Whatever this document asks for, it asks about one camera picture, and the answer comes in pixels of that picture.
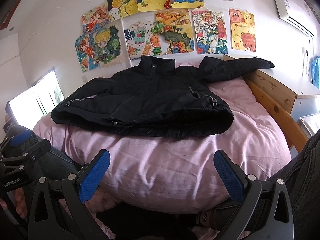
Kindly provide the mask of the person's left hand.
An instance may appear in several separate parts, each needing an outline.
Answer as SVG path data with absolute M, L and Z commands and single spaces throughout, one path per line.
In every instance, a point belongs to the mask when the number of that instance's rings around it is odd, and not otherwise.
M 25 201 L 25 195 L 22 188 L 16 189 L 14 192 L 14 197 L 16 200 L 16 212 L 20 215 L 22 219 L 25 219 L 28 213 L 27 205 Z

